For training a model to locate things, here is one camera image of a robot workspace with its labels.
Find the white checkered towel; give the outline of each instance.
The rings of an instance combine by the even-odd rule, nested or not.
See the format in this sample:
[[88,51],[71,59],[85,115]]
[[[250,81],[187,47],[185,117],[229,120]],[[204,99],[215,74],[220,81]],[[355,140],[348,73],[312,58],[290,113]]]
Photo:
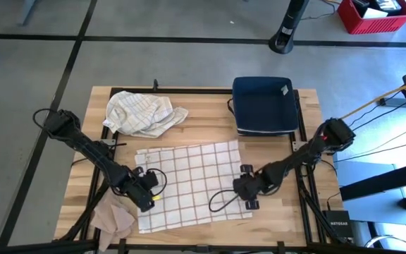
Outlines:
[[112,133],[119,131],[135,137],[157,138],[183,122],[187,114],[184,108],[173,109],[168,97],[122,91],[109,100],[103,125]]
[[[215,193],[233,189],[233,180],[241,175],[237,140],[138,150],[135,162],[144,170],[160,169],[167,175],[167,185],[155,206],[146,212],[137,209],[141,234],[253,215],[240,198],[219,212],[210,212],[208,207]],[[161,174],[156,175],[159,185],[153,187],[153,193],[158,193],[165,183]],[[234,192],[222,193],[211,206],[218,209],[234,197]]]

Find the white label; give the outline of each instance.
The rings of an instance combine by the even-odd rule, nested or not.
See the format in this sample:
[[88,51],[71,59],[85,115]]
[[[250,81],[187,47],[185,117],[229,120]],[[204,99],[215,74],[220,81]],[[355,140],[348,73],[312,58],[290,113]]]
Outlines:
[[103,121],[103,125],[109,128],[112,128],[113,123],[111,123],[110,121],[108,121],[107,119]]
[[293,33],[293,29],[283,28],[281,29],[281,32],[285,35],[291,35]]
[[283,86],[282,88],[281,88],[281,92],[283,92],[283,95],[286,95],[287,93],[288,93],[288,86],[287,85],[285,85],[285,86]]

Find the wooden tabletop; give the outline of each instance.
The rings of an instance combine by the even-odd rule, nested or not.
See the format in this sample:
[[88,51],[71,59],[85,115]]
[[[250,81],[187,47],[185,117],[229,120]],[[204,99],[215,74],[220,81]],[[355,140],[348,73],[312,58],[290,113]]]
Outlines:
[[[100,139],[111,88],[93,87],[92,89],[82,131],[93,140]],[[322,123],[316,90],[300,89],[299,94],[307,136],[312,137]],[[226,102],[231,95],[162,94],[159,96],[170,97],[174,107],[189,110],[188,117],[156,139],[119,135],[118,142],[128,144],[116,149],[115,160],[119,164],[135,167],[134,154],[138,149],[196,145],[234,139],[239,140],[242,163],[253,164],[255,169],[291,154],[287,135],[273,138],[238,136],[235,119],[226,108]],[[75,159],[80,158],[82,155],[77,153]],[[325,155],[324,159],[333,162],[331,157]],[[85,209],[93,169],[94,166],[88,161],[77,163],[72,167],[55,238],[63,236]],[[320,163],[316,167],[314,177],[321,208],[326,209],[327,198],[339,192],[335,172],[329,165]],[[121,198],[120,201],[129,207],[134,217],[137,216],[137,210],[129,199]],[[276,246],[277,241],[284,241],[285,246],[306,246],[294,171],[284,179],[279,192],[269,197],[259,197],[259,203],[261,209],[255,210],[253,218],[250,219],[212,222],[151,234],[139,234],[135,224],[126,243]],[[330,199],[330,206],[332,209],[342,209],[342,200],[339,195]],[[308,210],[313,240],[317,241],[314,215],[309,208]],[[90,227],[89,237],[92,236],[92,232],[93,229]]]

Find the red crate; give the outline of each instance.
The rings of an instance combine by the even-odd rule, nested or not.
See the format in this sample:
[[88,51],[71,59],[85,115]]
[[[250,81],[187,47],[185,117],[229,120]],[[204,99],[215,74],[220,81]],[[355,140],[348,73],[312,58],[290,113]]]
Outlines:
[[339,5],[338,13],[345,29],[352,35],[395,32],[406,22],[406,1],[397,0],[397,2],[402,6],[402,15],[400,16],[363,19],[359,16],[352,0],[343,0]]

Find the blue fabric box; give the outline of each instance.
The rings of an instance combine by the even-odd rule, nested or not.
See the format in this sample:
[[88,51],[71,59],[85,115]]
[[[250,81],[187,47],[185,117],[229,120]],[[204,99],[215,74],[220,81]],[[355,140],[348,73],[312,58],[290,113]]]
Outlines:
[[298,128],[297,107],[289,78],[236,78],[233,106],[239,135],[277,136]]

